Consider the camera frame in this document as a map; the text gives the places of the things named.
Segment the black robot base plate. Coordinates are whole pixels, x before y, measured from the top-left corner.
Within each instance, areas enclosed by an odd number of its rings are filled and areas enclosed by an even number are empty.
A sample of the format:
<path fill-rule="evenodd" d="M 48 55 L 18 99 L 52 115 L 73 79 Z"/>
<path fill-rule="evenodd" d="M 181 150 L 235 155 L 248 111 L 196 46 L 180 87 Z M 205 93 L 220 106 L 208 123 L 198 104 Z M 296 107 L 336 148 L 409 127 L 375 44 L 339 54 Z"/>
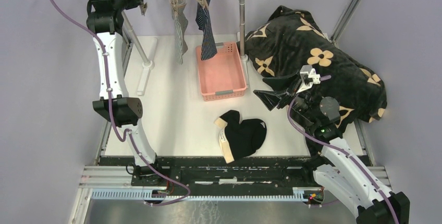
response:
<path fill-rule="evenodd" d="M 159 157 L 153 167 L 125 166 L 133 186 L 165 187 L 165 195 L 288 196 L 293 188 L 319 188 L 310 157 L 246 157 L 227 164 L 221 157 Z"/>

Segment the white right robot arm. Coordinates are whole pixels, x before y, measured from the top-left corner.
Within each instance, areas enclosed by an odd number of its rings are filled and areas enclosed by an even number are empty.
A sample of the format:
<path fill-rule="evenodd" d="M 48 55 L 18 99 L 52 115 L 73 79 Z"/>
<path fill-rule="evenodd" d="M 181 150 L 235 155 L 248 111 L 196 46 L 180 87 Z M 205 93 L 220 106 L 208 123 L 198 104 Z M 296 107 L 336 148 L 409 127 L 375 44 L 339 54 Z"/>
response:
<path fill-rule="evenodd" d="M 333 123 L 339 117 L 338 102 L 325 97 L 319 103 L 320 113 L 328 118 L 329 124 L 321 125 L 320 134 L 303 130 L 295 124 L 291 112 L 300 104 L 298 95 L 314 85 L 331 79 L 330 75 L 320 76 L 315 69 L 300 71 L 289 76 L 263 78 L 271 91 L 255 90 L 254 94 L 268 110 L 275 107 L 288 107 L 287 118 L 290 124 L 306 140 L 322 146 L 321 156 L 326 161 L 319 166 L 310 166 L 301 172 L 301 179 L 308 186 L 319 184 L 330 191 L 354 215 L 357 223 L 408 223 L 410 201 L 403 193 L 394 193 L 380 181 L 368 167 L 354 154 L 347 141 L 337 133 Z"/>

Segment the black underwear beige waistband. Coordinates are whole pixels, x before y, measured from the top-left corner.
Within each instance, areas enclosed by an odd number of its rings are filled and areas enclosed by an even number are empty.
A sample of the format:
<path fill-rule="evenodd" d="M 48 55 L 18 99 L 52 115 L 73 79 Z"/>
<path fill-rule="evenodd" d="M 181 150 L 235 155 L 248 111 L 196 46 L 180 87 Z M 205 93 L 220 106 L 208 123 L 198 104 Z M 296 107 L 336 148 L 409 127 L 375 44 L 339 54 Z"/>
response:
<path fill-rule="evenodd" d="M 220 128 L 218 143 L 227 164 L 253 155 L 263 145 L 266 123 L 257 118 L 242 119 L 237 110 L 219 116 L 214 124 Z"/>

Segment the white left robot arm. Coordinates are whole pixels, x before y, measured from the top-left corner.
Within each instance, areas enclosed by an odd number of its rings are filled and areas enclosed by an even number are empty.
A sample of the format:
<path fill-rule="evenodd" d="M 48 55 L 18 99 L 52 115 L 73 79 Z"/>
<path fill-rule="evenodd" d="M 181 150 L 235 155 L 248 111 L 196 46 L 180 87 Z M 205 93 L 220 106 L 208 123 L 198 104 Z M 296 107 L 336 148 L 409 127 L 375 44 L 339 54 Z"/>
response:
<path fill-rule="evenodd" d="M 125 84 L 122 63 L 125 11 L 141 7 L 144 0 L 89 0 L 87 29 L 99 56 L 101 86 L 99 99 L 93 109 L 112 124 L 121 142 L 128 142 L 134 163 L 131 175 L 144 179 L 153 186 L 163 182 L 164 172 L 155 167 L 156 152 L 151 148 L 142 126 L 143 106 L 137 97 L 131 97 Z"/>

